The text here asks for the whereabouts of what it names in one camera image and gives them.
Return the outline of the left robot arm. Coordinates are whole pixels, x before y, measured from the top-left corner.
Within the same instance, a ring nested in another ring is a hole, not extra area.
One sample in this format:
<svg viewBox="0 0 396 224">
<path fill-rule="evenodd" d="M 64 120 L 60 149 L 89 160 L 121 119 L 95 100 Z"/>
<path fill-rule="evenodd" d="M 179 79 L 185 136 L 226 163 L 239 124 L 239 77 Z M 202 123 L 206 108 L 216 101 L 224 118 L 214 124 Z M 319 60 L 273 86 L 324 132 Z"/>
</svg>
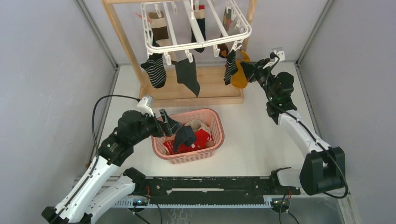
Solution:
<svg viewBox="0 0 396 224">
<path fill-rule="evenodd" d="M 160 110 L 158 119 L 151 108 L 153 98 L 137 99 L 137 110 L 119 118 L 112 133 L 99 145 L 91 165 L 71 192 L 56 206 L 46 207 L 42 217 L 49 224 L 94 224 L 121 198 L 145 191 L 145 175 L 135 168 L 127 169 L 115 184 L 100 192 L 107 179 L 134 152 L 134 146 L 148 137 L 171 137 L 183 125 Z"/>
</svg>

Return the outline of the plain red sock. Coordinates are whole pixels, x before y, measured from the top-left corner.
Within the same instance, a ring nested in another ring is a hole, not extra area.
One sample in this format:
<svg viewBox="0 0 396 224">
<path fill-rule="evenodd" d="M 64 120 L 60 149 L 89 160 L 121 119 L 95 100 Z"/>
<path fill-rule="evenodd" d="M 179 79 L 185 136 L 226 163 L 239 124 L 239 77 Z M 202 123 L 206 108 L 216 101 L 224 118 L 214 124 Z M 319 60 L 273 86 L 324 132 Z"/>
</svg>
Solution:
<svg viewBox="0 0 396 224">
<path fill-rule="evenodd" d="M 184 143 L 178 148 L 177 154 L 189 153 L 203 149 L 200 145 L 195 143 L 190 146 L 186 146 Z"/>
</svg>

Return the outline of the wooden hanger stand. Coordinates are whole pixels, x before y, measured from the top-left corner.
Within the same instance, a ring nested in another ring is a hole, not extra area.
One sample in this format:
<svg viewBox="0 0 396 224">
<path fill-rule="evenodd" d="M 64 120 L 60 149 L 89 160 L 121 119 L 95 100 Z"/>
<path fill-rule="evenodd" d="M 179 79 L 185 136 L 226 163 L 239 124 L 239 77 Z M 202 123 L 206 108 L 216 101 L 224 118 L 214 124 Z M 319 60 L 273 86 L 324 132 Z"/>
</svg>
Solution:
<svg viewBox="0 0 396 224">
<path fill-rule="evenodd" d="M 231 84 L 231 63 L 247 45 L 256 2 L 243 14 L 233 0 L 222 4 L 220 17 L 211 0 L 122 0 L 136 6 L 132 42 L 115 9 L 116 0 L 102 5 L 139 80 L 140 96 L 153 97 L 153 107 L 241 104 L 243 90 Z"/>
</svg>

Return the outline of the red snowflake sock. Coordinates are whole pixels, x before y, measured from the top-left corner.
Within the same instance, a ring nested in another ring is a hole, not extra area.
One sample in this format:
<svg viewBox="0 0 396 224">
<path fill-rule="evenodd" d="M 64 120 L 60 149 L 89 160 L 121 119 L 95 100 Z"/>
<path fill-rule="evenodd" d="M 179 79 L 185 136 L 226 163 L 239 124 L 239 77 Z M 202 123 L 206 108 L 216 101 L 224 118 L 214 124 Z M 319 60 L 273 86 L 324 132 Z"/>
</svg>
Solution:
<svg viewBox="0 0 396 224">
<path fill-rule="evenodd" d="M 166 149 L 166 155 L 174 155 L 174 140 L 168 140 L 163 143 L 163 146 Z"/>
</svg>

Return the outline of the dark blue sock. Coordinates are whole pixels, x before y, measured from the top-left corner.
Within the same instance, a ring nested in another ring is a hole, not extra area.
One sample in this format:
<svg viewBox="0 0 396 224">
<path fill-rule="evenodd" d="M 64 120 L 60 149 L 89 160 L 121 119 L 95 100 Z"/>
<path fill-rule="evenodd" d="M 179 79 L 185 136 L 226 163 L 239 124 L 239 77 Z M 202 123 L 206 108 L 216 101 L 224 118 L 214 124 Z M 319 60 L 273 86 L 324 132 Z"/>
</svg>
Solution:
<svg viewBox="0 0 396 224">
<path fill-rule="evenodd" d="M 175 134 L 174 138 L 174 151 L 177 154 L 178 148 L 184 143 L 186 146 L 190 146 L 196 141 L 195 133 L 191 126 L 181 127 Z"/>
</svg>

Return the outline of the pink plastic basket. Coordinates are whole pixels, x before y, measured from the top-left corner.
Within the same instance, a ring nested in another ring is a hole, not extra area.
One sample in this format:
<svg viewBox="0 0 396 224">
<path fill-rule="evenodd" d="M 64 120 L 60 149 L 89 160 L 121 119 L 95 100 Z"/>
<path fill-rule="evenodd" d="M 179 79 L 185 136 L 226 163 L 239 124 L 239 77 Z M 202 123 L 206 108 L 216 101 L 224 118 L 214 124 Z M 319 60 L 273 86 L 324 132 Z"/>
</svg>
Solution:
<svg viewBox="0 0 396 224">
<path fill-rule="evenodd" d="M 214 146 L 189 153 L 166 155 L 166 149 L 163 146 L 163 143 L 168 140 L 174 140 L 175 135 L 171 137 L 164 136 L 161 138 L 152 137 L 151 140 L 153 151 L 161 159 L 168 160 L 172 164 L 181 164 L 209 158 L 213 156 L 215 150 L 217 150 L 224 142 L 224 130 L 219 115 L 212 109 L 204 108 L 191 112 L 172 114 L 170 117 L 178 122 L 181 122 L 183 125 L 193 119 L 201 120 L 207 126 L 209 126 L 212 132 Z"/>
</svg>

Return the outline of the yellow brown striped sock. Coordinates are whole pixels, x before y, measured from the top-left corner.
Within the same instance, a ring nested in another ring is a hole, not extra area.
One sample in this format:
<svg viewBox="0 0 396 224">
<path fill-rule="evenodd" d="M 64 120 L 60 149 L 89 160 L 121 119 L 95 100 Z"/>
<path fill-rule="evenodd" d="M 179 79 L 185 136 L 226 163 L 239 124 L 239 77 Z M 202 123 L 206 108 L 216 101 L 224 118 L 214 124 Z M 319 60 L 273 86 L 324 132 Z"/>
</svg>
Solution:
<svg viewBox="0 0 396 224">
<path fill-rule="evenodd" d="M 241 66 L 241 62 L 250 62 L 251 59 L 249 55 L 246 53 L 246 51 L 240 49 L 238 51 L 238 58 L 236 59 L 236 66 L 237 66 L 237 71 L 234 75 L 231 77 L 231 84 L 234 87 L 237 87 L 239 89 L 244 89 L 248 82 L 246 80 L 245 73 L 243 71 L 243 68 Z"/>
</svg>

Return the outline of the red white striped sock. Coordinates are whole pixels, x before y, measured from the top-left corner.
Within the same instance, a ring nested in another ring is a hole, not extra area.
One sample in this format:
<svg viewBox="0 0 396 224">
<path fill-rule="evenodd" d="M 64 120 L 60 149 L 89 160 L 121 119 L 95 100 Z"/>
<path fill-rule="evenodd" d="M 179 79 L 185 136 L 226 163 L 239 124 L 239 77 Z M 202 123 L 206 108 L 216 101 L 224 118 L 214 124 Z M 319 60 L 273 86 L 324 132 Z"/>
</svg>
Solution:
<svg viewBox="0 0 396 224">
<path fill-rule="evenodd" d="M 211 135 L 203 129 L 195 132 L 196 141 L 193 143 L 195 150 L 206 149 L 214 146 L 214 140 Z"/>
</svg>

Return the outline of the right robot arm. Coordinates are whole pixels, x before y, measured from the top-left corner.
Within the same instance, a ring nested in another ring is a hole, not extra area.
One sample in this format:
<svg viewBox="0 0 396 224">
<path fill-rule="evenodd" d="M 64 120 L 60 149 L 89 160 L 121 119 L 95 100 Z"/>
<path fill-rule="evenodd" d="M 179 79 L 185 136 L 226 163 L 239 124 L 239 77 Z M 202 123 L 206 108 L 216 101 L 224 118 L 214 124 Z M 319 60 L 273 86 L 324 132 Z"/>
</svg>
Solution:
<svg viewBox="0 0 396 224">
<path fill-rule="evenodd" d="M 310 196 L 325 194 L 342 199 L 349 193 L 345 175 L 345 152 L 322 140 L 303 121 L 291 95 L 294 76 L 288 72 L 272 74 L 277 60 L 242 62 L 249 83 L 257 82 L 267 98 L 267 114 L 299 148 L 304 162 L 300 168 L 279 168 L 271 172 L 270 189 L 282 194 L 288 187 L 302 188 Z"/>
</svg>

